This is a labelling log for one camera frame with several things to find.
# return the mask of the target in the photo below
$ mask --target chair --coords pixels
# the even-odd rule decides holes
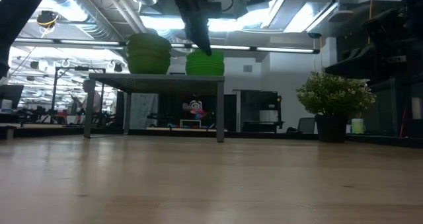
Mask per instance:
[[[298,122],[298,130],[303,134],[314,134],[315,118],[300,118]]]

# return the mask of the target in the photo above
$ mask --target desk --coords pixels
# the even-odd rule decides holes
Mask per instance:
[[[128,134],[131,117],[132,93],[215,95],[216,138],[225,141],[224,97],[225,77],[222,76],[187,76],[187,75],[130,75],[117,73],[90,73],[85,121],[93,117],[93,103],[96,81],[120,89],[127,94],[124,120],[124,133]],[[84,137],[91,137],[91,123],[85,123]]]

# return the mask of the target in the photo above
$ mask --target black pot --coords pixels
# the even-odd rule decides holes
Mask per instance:
[[[316,115],[319,141],[341,143],[345,141],[348,117],[341,115]]]

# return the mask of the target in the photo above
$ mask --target table leg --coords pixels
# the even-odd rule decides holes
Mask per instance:
[[[216,106],[216,138],[217,142],[225,142],[225,83],[217,83]]]
[[[131,101],[132,101],[132,93],[126,93],[125,120],[124,120],[124,134],[125,135],[127,135],[130,130]]]
[[[87,97],[87,107],[85,109],[84,137],[91,138],[91,125],[93,123],[93,110],[94,110],[95,79],[90,79],[87,83],[87,86],[88,86],[88,97]]]

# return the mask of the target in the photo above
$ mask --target stacked green bowls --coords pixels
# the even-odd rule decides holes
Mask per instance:
[[[225,74],[225,56],[222,51],[214,50],[211,56],[207,56],[202,50],[196,50],[186,56],[186,74],[222,76]]]
[[[133,74],[165,75],[171,65],[171,43],[156,34],[134,34],[128,40],[128,69]]]

